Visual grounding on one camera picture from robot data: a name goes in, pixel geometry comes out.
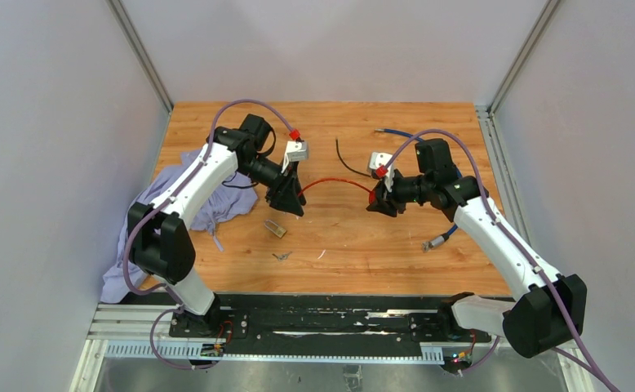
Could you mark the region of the red cable lock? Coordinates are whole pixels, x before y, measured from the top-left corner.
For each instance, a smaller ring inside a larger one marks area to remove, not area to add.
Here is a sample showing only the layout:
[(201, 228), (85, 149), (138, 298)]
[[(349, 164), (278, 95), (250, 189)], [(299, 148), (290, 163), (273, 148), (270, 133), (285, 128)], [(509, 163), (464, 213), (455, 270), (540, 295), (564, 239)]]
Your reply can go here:
[(371, 193), (371, 189), (355, 180), (348, 180), (338, 177), (325, 177), (314, 180), (305, 185), (299, 192), (299, 196), (305, 196), (309, 202), (323, 204), (350, 204), (358, 203), (354, 189), (359, 189), (361, 196), (366, 198)]

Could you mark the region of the brass padlock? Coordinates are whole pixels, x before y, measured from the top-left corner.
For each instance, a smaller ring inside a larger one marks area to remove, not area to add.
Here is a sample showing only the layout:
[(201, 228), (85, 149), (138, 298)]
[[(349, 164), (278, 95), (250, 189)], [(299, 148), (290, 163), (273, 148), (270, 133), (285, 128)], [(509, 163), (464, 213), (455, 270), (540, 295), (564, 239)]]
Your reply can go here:
[(264, 227), (278, 238), (283, 238), (287, 233), (286, 228), (279, 225), (277, 222), (273, 220), (265, 220)]

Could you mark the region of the brass padlock keys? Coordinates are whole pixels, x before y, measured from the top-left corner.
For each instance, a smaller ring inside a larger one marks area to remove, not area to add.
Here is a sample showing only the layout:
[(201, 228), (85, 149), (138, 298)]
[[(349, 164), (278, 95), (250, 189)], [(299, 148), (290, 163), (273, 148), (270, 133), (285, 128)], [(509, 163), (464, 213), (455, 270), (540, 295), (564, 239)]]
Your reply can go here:
[(286, 261), (290, 255), (292, 254), (292, 252), (286, 252), (286, 253), (282, 253), (282, 254), (275, 254), (273, 253), (272, 256), (275, 257), (277, 259), (277, 261)]

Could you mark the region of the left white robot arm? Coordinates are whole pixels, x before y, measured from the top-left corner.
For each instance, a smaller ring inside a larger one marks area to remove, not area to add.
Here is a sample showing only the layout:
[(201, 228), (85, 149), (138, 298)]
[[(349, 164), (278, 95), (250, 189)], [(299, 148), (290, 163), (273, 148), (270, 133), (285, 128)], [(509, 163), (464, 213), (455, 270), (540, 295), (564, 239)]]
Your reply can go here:
[(190, 327), (199, 336), (214, 336), (221, 327), (215, 293), (194, 270), (195, 247), (190, 238), (193, 218), (210, 196), (234, 174), (247, 176), (267, 189), (269, 206), (295, 216), (304, 214), (305, 197), (298, 178), (309, 145), (296, 129), (290, 131), (283, 160), (270, 159), (264, 147), (273, 128), (249, 114), (238, 128), (216, 127), (200, 154), (158, 197), (134, 203), (127, 214), (123, 262), (154, 276), (190, 313)]

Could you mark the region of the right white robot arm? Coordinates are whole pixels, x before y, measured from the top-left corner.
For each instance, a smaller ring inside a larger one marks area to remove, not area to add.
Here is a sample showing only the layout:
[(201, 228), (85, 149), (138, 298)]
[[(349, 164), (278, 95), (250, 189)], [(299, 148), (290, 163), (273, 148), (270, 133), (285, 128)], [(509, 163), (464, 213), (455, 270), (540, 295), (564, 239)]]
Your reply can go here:
[(409, 203), (430, 204), (483, 250), (513, 297), (511, 302), (471, 292), (449, 297), (437, 312), (439, 332), (452, 341), (469, 330), (499, 336), (528, 359), (580, 337), (585, 282), (562, 274), (517, 235), (477, 178), (460, 176), (445, 140), (419, 141), (415, 152), (417, 176), (403, 176), (391, 154), (371, 154), (368, 170), (378, 181), (367, 210), (395, 217)]

